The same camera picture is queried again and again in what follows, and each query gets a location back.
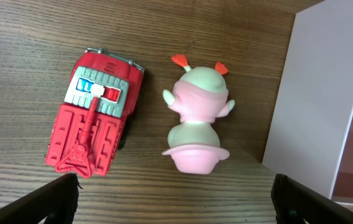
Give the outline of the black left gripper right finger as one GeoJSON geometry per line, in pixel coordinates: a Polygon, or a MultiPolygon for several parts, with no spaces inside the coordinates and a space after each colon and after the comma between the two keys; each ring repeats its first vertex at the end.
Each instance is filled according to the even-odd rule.
{"type": "Polygon", "coordinates": [[[271,190],[277,224],[353,224],[353,212],[306,186],[276,174],[271,190]]]}

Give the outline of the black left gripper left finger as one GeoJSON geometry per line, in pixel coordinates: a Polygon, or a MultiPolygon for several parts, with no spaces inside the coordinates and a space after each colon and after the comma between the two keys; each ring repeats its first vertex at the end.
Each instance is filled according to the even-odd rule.
{"type": "Polygon", "coordinates": [[[65,174],[0,208],[0,224],[71,224],[78,207],[76,174],[65,174]]]}

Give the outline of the white cardboard box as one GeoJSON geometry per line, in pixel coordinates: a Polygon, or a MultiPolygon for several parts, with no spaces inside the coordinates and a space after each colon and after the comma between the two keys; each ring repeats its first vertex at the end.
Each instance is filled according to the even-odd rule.
{"type": "Polygon", "coordinates": [[[337,202],[353,119],[353,1],[326,0],[294,19],[262,163],[337,202]]]}

